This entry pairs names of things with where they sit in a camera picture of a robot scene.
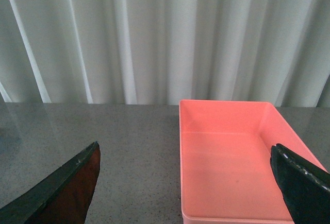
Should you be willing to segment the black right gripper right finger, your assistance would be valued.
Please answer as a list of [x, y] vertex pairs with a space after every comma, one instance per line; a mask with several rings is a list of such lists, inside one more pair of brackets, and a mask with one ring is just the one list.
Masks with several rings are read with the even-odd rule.
[[329, 173], [282, 144], [270, 165], [294, 223], [329, 223]]

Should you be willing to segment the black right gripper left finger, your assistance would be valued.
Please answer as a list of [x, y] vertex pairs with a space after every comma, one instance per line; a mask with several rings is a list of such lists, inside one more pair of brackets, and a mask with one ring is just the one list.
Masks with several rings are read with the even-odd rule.
[[85, 223], [100, 161], [100, 146], [93, 142], [1, 208], [1, 223]]

